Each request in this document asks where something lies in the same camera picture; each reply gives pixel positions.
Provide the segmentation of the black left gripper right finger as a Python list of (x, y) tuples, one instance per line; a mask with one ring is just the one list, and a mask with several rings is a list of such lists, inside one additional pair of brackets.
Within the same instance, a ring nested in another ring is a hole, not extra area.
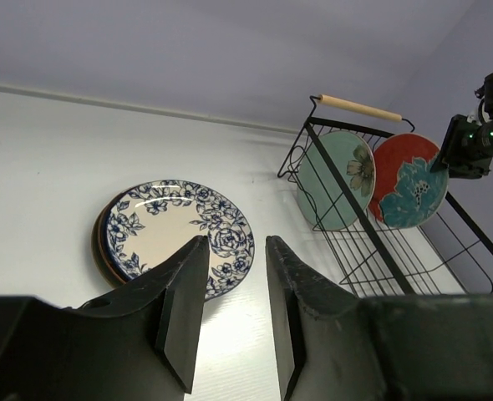
[(283, 400), (493, 400), (493, 294), (356, 297), (266, 239)]

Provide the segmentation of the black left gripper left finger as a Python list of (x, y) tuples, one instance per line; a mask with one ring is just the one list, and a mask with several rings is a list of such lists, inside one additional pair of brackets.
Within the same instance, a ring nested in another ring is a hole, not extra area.
[(0, 296), (0, 400), (181, 400), (191, 392), (210, 247), (79, 308)]

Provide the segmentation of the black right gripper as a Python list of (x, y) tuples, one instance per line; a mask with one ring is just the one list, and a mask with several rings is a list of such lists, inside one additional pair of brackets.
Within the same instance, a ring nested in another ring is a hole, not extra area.
[(481, 178), (493, 160), (493, 73), (475, 91), (476, 108), (452, 117), (431, 173), (445, 171), (451, 178)]

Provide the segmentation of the red teal plate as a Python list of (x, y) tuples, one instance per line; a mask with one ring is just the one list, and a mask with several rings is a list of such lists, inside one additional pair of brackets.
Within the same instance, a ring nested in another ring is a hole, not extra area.
[(374, 151), (375, 187), (369, 210), (380, 223), (397, 229), (425, 223), (440, 208), (449, 175), (431, 173), (439, 146), (422, 135), (398, 134)]

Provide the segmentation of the dark teal plate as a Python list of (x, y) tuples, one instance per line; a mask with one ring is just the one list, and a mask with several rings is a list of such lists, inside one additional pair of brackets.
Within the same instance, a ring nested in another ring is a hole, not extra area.
[(122, 274), (119, 274), (115, 269), (114, 269), (114, 263), (112, 262), (112, 259), (109, 257), (109, 253), (106, 251), (106, 240), (105, 240), (105, 217), (109, 211), (109, 209), (122, 197), (123, 193), (117, 194), (105, 207), (104, 207), (104, 214), (102, 217), (102, 220), (100, 222), (100, 228), (99, 228), (99, 240), (100, 240), (100, 249), (102, 256), (105, 259), (105, 262), (107, 263), (109, 269), (113, 272), (113, 274), (116, 277), (116, 280), (118, 281), (119, 285), (118, 287), (124, 285), (126, 283), (126, 279)]

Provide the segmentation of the white blue floral plate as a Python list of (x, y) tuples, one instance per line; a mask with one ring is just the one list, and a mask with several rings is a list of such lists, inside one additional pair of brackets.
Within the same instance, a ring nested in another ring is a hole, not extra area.
[(106, 251), (126, 281), (158, 266), (195, 236), (209, 240), (207, 300), (236, 288), (254, 262), (254, 235), (241, 210), (218, 191), (188, 180), (129, 188), (105, 223)]

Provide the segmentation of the grey reindeer plate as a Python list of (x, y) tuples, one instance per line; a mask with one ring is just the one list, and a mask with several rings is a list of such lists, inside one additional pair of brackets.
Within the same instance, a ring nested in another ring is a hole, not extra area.
[(119, 283), (116, 280), (115, 275), (109, 269), (107, 263), (105, 262), (105, 259), (102, 256), (101, 249), (100, 249), (99, 228), (100, 228), (100, 222), (102, 220), (103, 214), (104, 214), (104, 210), (102, 210), (98, 214), (98, 216), (96, 217), (96, 220), (94, 222), (93, 228), (92, 228), (91, 239), (90, 239), (91, 252), (92, 252), (94, 264), (96, 265), (97, 269), (99, 270), (99, 273), (102, 276), (102, 278), (105, 279), (105, 281), (107, 281), (107, 283), (112, 288), (116, 288), (119, 285)]

